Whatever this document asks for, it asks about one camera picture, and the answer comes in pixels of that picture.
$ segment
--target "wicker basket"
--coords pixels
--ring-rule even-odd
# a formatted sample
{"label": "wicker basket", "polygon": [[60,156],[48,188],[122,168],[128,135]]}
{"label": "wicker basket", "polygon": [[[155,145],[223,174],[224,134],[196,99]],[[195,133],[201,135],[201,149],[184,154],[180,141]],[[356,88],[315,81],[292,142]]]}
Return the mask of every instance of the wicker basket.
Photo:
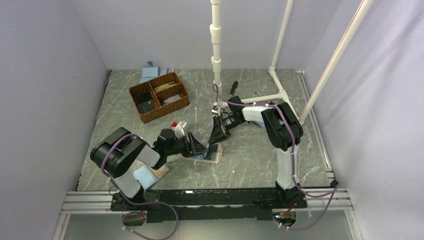
{"label": "wicker basket", "polygon": [[[171,82],[175,82],[176,84],[160,92],[155,92],[153,90],[156,87]],[[146,92],[150,92],[150,95],[154,100],[155,109],[144,114],[138,112],[138,115],[144,124],[190,105],[189,93],[175,72],[170,72],[150,81],[130,87],[129,93],[131,94],[135,107],[137,107],[137,104],[140,103],[141,95]],[[164,100],[175,95],[179,95],[181,99],[166,105],[164,104]]]}

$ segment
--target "gray wall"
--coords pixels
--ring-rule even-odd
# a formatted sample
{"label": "gray wall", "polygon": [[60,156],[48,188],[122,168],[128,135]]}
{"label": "gray wall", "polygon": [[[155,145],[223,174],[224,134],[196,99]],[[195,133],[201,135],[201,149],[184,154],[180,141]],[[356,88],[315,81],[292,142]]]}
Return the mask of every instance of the gray wall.
{"label": "gray wall", "polygon": [[[359,0],[344,0],[306,68],[312,92]],[[365,239],[424,236],[424,2],[374,1],[314,106]]]}
{"label": "gray wall", "polygon": [[[223,0],[222,68],[268,68],[286,2]],[[277,68],[304,70],[341,0],[295,1]],[[209,0],[73,0],[109,69],[212,68]]]}
{"label": "gray wall", "polygon": [[77,183],[106,67],[70,1],[2,0],[0,23],[0,238],[47,240]]}

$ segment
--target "marble tabletop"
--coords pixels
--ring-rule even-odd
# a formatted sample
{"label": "marble tabletop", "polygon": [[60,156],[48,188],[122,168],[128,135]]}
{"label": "marble tabletop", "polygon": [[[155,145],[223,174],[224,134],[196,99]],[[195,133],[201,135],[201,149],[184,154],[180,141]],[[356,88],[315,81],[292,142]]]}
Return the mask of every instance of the marble tabletop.
{"label": "marble tabletop", "polygon": [[[212,130],[211,106],[215,101],[212,90],[214,73],[211,69],[176,69],[188,90],[190,105],[143,124],[131,99],[129,88],[140,81],[140,70],[113,70],[97,115],[94,132],[79,179],[78,191],[104,191],[111,186],[100,169],[90,160],[92,148],[119,127],[153,143],[160,131],[171,122],[185,120],[186,131],[199,140],[207,141]],[[292,69],[278,69],[276,74],[299,114],[305,106],[303,86]],[[223,69],[223,95],[238,81],[236,94],[241,99],[266,96],[277,92],[267,69]],[[318,135],[310,117],[303,125],[304,135],[298,150],[299,182],[302,187],[329,185],[326,164],[320,150]],[[224,152],[219,164],[195,162],[181,155],[168,157],[172,166],[153,189],[214,189],[273,187],[277,179],[277,155],[267,133],[254,124],[243,123],[232,129],[231,137],[222,142]],[[142,163],[134,164],[139,168]]]}

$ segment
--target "purple cable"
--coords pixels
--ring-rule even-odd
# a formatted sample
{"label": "purple cable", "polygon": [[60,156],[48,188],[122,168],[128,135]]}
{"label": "purple cable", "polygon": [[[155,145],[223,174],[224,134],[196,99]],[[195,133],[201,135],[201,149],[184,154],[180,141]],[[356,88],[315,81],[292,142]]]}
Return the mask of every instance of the purple cable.
{"label": "purple cable", "polygon": [[[234,103],[234,102],[227,101],[227,100],[225,100],[220,95],[220,93],[218,92],[218,86],[215,83],[212,85],[212,88],[213,88],[213,91],[216,94],[216,97],[217,98],[220,98],[224,103],[227,103],[229,105],[240,106],[240,107],[252,107],[252,106],[263,106],[263,107],[267,107],[265,104],[260,104],[260,103],[259,104],[240,104],[240,103]],[[268,104],[268,107],[273,107],[273,108],[275,108],[277,110],[277,112],[281,116],[282,121],[284,122],[285,126],[287,127],[287,130],[288,130],[288,133],[291,136],[292,142],[295,143],[295,141],[296,141],[295,135],[293,134],[292,129],[290,128],[289,123],[287,122],[286,118],[284,117],[283,112],[281,111],[281,109],[277,105],[272,105],[272,104]],[[317,221],[315,221],[313,224],[311,224],[311,225],[309,225],[307,227],[302,227],[302,228],[288,228],[290,230],[297,231],[297,230],[306,230],[306,229],[312,228],[313,226],[315,226],[321,220],[321,218],[324,216],[324,214],[326,213],[327,209],[330,206],[330,203],[331,203],[331,200],[333,199],[334,193],[337,191],[337,189],[340,188],[340,184],[337,184],[337,186],[335,186],[335,188],[333,190],[331,190],[331,191],[329,191],[327,193],[324,193],[324,194],[321,194],[321,195],[310,195],[309,193],[303,191],[301,189],[301,187],[298,185],[298,183],[296,182],[296,179],[294,177],[294,175],[296,173],[296,171],[295,171],[295,163],[296,163],[296,161],[295,161],[295,145],[293,144],[291,146],[291,179],[293,180],[294,185],[296,186],[296,188],[301,193],[303,193],[304,195],[306,195],[308,197],[311,197],[311,198],[321,198],[321,197],[324,197],[324,196],[327,196],[327,195],[330,195],[331,194],[331,197],[329,198],[328,203],[327,203],[327,205],[324,208],[324,211],[321,213],[321,215],[319,216],[319,218],[317,219]]]}
{"label": "purple cable", "polygon": [[[126,138],[129,138],[129,137],[135,137],[135,138],[139,138],[140,139],[140,137],[138,136],[138,135],[136,135],[136,134],[134,134],[134,133],[129,133],[129,134],[126,134],[126,135],[124,135],[124,136],[122,136],[118,141],[116,141],[115,142],[115,144],[110,148],[110,150],[109,150],[109,152],[106,154],[106,156],[104,157],[104,159],[103,159],[103,162],[101,163],[101,172],[104,174],[104,175],[106,175],[106,177],[108,177],[109,178],[109,180],[110,180],[110,182],[112,183],[112,185],[113,186],[115,186],[115,188],[119,191],[120,189],[119,189],[119,187],[118,187],[118,185],[116,184],[116,182],[114,181],[114,179],[111,177],[111,175],[109,175],[109,173],[107,173],[106,171],[105,171],[105,165],[106,165],[106,162],[108,161],[108,158],[109,158],[109,156],[111,155],[111,153],[117,148],[117,146],[124,140],[124,139],[126,139]],[[135,212],[135,211],[132,211],[132,212],[129,212],[129,213],[127,213],[127,214],[125,214],[123,217],[122,217],[122,226],[127,230],[127,231],[129,231],[129,232],[131,232],[131,233],[133,233],[133,234],[135,234],[135,235],[137,235],[137,236],[139,236],[139,237],[142,237],[142,238],[144,238],[144,239],[147,239],[147,240],[167,240],[167,239],[169,239],[170,237],[172,237],[174,234],[175,234],[175,232],[177,231],[177,228],[178,228],[178,214],[177,214],[177,211],[175,211],[175,208],[173,208],[171,205],[169,205],[168,203],[166,203],[166,202],[163,202],[163,201],[149,201],[149,202],[143,202],[143,203],[139,203],[139,202],[133,202],[133,201],[131,201],[129,198],[128,198],[128,196],[127,195],[125,195],[122,191],[120,192],[121,193],[121,195],[122,195],[122,197],[128,202],[128,203],[130,203],[130,204],[132,204],[132,205],[135,205],[135,206],[143,206],[143,205],[149,205],[149,204],[161,204],[161,205],[165,205],[165,206],[167,206],[167,207],[169,207],[172,211],[173,211],[173,213],[175,214],[175,220],[176,220],[176,223],[175,223],[175,228],[173,229],[173,231],[171,232],[171,234],[169,235],[169,236],[167,236],[167,237],[164,237],[164,238],[161,238],[161,239],[154,239],[154,238],[150,238],[150,237],[147,237],[147,236],[144,236],[144,235],[142,235],[142,234],[140,234],[139,232],[137,232],[137,231],[134,231],[134,230],[132,230],[132,229],[130,229],[130,228],[128,228],[127,226],[125,226],[125,223],[124,223],[124,220],[125,220],[125,218],[127,217],[127,216],[129,216],[129,215],[134,215],[134,214],[139,214],[139,215],[141,215],[141,216],[144,216],[145,214],[144,213],[141,213],[141,212]]]}

